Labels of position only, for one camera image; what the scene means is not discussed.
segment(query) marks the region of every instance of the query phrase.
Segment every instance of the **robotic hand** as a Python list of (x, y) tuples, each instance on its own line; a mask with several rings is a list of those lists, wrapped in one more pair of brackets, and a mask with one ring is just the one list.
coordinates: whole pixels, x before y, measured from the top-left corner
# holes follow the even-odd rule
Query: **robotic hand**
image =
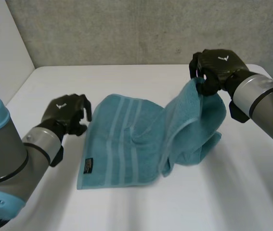
[(82, 135), (91, 121), (91, 103), (85, 95), (52, 100), (42, 121), (21, 140), (8, 109), (0, 100), (0, 227), (18, 215), (49, 166), (63, 159), (65, 134)]
[(273, 138), (273, 80), (250, 72), (244, 62), (230, 50), (204, 50), (193, 55), (191, 78), (204, 77), (197, 84), (199, 94), (210, 96), (225, 90), (233, 119), (245, 123), (250, 118)]

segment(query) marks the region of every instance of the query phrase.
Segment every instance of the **black tag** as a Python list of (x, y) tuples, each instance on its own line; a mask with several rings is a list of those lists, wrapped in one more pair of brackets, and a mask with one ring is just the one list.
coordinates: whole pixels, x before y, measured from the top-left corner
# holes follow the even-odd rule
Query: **black tag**
[(88, 158), (85, 160), (84, 174), (91, 173), (93, 167), (93, 158)]

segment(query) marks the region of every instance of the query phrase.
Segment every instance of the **towel fold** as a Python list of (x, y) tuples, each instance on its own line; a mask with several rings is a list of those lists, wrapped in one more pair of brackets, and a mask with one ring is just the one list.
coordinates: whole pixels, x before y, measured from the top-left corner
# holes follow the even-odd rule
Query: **towel fold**
[(226, 109), (218, 94), (203, 97), (189, 81), (165, 108), (112, 94), (93, 113), (78, 189), (147, 185), (174, 164), (195, 165), (218, 143)]

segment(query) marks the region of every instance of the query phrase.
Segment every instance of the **towel stripe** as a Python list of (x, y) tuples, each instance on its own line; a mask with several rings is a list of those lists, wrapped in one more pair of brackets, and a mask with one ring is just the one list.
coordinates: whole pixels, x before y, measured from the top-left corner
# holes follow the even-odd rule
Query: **towel stripe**
[(117, 124), (117, 120), (118, 120), (119, 113), (121, 111), (123, 102), (124, 102), (124, 99), (123, 99), (123, 97), (121, 97), (116, 114), (113, 119), (113, 123), (112, 123), (111, 129), (110, 129), (109, 135), (108, 135), (108, 139), (106, 142), (107, 166), (106, 166), (105, 183), (104, 183), (106, 186), (111, 185), (112, 173), (113, 173), (112, 137), (114, 135), (115, 126)]
[[(135, 118), (134, 118), (134, 122), (132, 124), (132, 131), (131, 131), (131, 135), (133, 133), (134, 127), (136, 125), (138, 116), (140, 115), (141, 112), (141, 108), (142, 108), (142, 100), (138, 100), (138, 105), (137, 105), (137, 109), (136, 109), (136, 113), (135, 113)], [(135, 144), (132, 143), (132, 148), (131, 148), (131, 158), (132, 158), (132, 170), (133, 170), (133, 180), (132, 183), (138, 182), (138, 159), (137, 159), (137, 150), (135, 147)]]
[(130, 99), (126, 115), (123, 119), (121, 131), (120, 131), (120, 137), (119, 137), (119, 185), (123, 185), (125, 182), (125, 175), (126, 175), (126, 162), (125, 162), (125, 154), (124, 154), (124, 130), (127, 127), (128, 118), (131, 113), (131, 108), (133, 104), (133, 99)]

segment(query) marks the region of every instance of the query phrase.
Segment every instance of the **gray concrete wall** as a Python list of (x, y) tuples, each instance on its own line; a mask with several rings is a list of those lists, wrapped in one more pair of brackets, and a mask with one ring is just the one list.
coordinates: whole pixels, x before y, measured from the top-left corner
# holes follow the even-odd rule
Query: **gray concrete wall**
[(35, 67), (187, 64), (234, 50), (273, 77), (273, 0), (6, 0)]

